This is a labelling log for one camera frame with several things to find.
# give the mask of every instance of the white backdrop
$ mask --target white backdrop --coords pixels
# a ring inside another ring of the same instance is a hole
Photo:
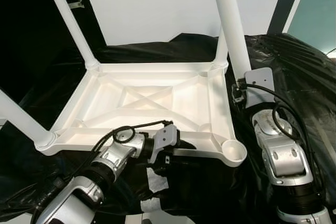
[[[179,33],[218,36],[215,0],[90,0],[107,45],[168,41]],[[244,33],[266,33],[277,0],[237,0]]]

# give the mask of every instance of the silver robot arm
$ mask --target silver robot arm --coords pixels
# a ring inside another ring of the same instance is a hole
[[[276,117],[291,134],[291,125]],[[277,198],[278,217],[286,223],[331,224],[328,210],[313,190],[313,176],[301,146],[279,131],[272,110],[257,112],[252,123]]]
[[[245,78],[233,85],[235,103],[243,103],[246,109],[253,111],[251,122],[277,201],[278,217],[284,223],[331,224],[328,210],[314,190],[313,174],[306,154],[289,137],[293,132],[292,126],[277,112],[273,117],[275,96],[281,98],[274,92],[270,68],[247,71]],[[286,100],[282,101],[291,108]]]
[[[140,156],[154,163],[157,154],[167,146],[175,146],[179,133],[169,124],[153,138],[134,130],[120,131],[116,141],[102,151],[44,209],[37,224],[91,224],[104,195],[117,180],[130,157]]]

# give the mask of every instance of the black tarp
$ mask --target black tarp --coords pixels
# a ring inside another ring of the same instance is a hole
[[[252,68],[272,68],[276,92],[287,98],[303,118],[322,170],[325,204],[336,208],[336,166],[332,160],[336,150],[335,64],[289,35],[246,36],[246,42]],[[202,62],[213,60],[216,44],[213,37],[181,34],[170,42],[110,46],[94,54],[102,63]],[[49,129],[84,73],[78,51],[64,51],[20,105]],[[231,97],[231,68],[226,80]],[[232,101],[230,107],[237,139],[248,149],[242,166],[230,168],[216,159],[175,157],[166,167],[159,157],[152,168],[167,177],[169,189],[153,194],[147,184],[148,165],[131,161],[100,211],[138,214],[140,200],[154,196],[160,197],[163,210],[190,216],[196,223],[276,223],[272,190],[253,128]],[[35,150],[32,141],[6,123],[0,131],[0,156],[0,221],[6,221],[31,211],[44,186],[58,175],[69,175],[87,153],[62,151],[44,156]]]

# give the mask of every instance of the metal bracket on wall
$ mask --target metal bracket on wall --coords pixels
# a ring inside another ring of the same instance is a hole
[[[69,3],[70,9],[76,9],[76,8],[85,8],[82,0],[75,0],[76,2]]]

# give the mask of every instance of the black cable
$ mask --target black cable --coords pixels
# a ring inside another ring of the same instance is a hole
[[[13,195],[11,195],[8,199],[6,199],[7,205],[10,207],[11,200],[15,199],[16,197],[18,197],[19,195],[25,193],[26,191],[28,191],[29,189],[33,188],[36,185],[37,185],[37,183],[31,184],[31,185],[29,185],[29,186],[27,186],[25,188],[22,188],[20,191],[17,191]]]
[[[153,125],[157,125],[162,123],[164,126],[167,126],[169,124],[172,124],[172,121],[166,121],[166,120],[160,120],[160,121],[156,121],[156,122],[151,122],[151,123],[144,123],[144,124],[139,124],[136,126],[133,126],[133,128],[137,129],[137,128],[143,128],[143,127],[147,127],[147,126],[153,126]]]
[[[40,216],[39,210],[35,209],[30,219],[30,224],[35,224],[39,216]]]
[[[132,131],[132,135],[128,138],[128,139],[125,139],[125,140],[119,140],[117,138],[117,134],[121,131],[127,131],[127,130],[131,130]],[[120,144],[123,144],[123,143],[128,143],[129,141],[131,141],[135,136],[135,128],[132,127],[132,126],[123,126],[123,127],[120,127],[118,128],[118,131],[115,131],[113,134],[112,134],[112,137],[113,137],[113,141],[116,141],[117,143],[120,143]]]
[[[285,131],[284,128],[282,128],[282,126],[280,125],[277,117],[276,117],[276,112],[278,111],[279,108],[283,108],[282,106],[280,106],[278,103],[275,105],[275,107],[273,108],[272,110],[272,118],[273,118],[273,121],[275,123],[275,125],[278,127],[278,129],[286,136],[288,136],[290,139],[293,139],[293,140],[298,140],[299,137],[296,137],[292,134],[290,134],[289,132]]]
[[[321,168],[319,166],[319,163],[318,161],[316,160],[316,157],[315,155],[312,156],[313,157],[313,161],[314,163],[316,164],[316,167],[317,167],[317,170],[318,170],[318,173],[319,173],[319,178],[320,178],[320,184],[319,184],[319,188],[318,188],[318,191],[319,192],[323,192],[323,200],[325,198],[325,193],[326,193],[326,187],[325,187],[325,180],[324,180],[324,177],[322,176],[322,171],[321,171]]]
[[[282,96],[278,95],[277,93],[275,93],[274,91],[272,91],[272,90],[270,90],[268,88],[265,88],[265,87],[259,86],[259,85],[255,85],[255,84],[249,84],[249,83],[242,84],[241,88],[243,88],[244,86],[245,87],[250,87],[250,88],[255,88],[255,89],[260,89],[260,90],[263,90],[265,92],[268,92],[268,93],[274,95],[275,97],[279,98],[282,102],[284,102],[288,106],[288,108],[290,109],[288,111],[292,113],[292,115],[294,116],[295,120],[297,121],[297,123],[299,124],[299,126],[302,128],[302,132],[303,132],[303,135],[304,135],[304,140],[305,140],[307,152],[310,153],[311,152],[311,148],[310,148],[310,144],[309,144],[309,141],[308,141],[307,127],[306,127],[305,123],[302,121],[301,117],[295,111],[295,109],[293,108],[293,106],[285,98],[283,98]]]

